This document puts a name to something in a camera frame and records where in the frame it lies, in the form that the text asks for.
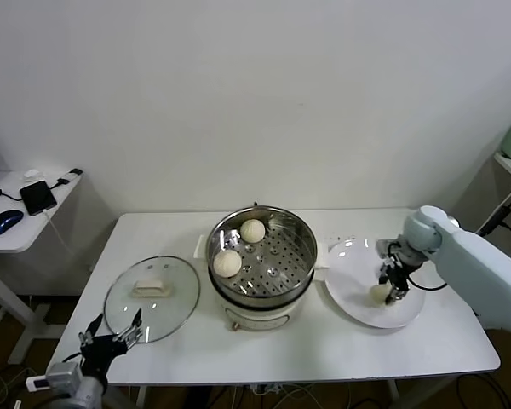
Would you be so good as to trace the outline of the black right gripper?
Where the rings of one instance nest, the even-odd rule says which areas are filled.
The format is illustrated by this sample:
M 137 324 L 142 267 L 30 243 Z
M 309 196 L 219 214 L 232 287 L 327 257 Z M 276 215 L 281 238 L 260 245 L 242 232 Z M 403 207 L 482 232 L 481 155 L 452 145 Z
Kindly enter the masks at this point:
M 386 305 L 392 305 L 406 296 L 409 290 L 408 275 L 407 269 L 395 255 L 383 258 L 378 284 L 387 284 L 389 289 L 385 297 Z

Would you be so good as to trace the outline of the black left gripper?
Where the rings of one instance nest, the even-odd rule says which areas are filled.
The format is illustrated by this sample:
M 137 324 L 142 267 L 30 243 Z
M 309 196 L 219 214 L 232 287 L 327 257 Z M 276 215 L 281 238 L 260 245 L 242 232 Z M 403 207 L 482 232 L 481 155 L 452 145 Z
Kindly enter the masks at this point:
M 83 375 L 106 375 L 112 362 L 127 353 L 127 343 L 137 343 L 143 330 L 142 311 L 139 308 L 131 325 L 114 335 L 95 337 L 103 321 L 103 314 L 92 320 L 85 331 L 78 333 L 83 357 L 81 370 Z

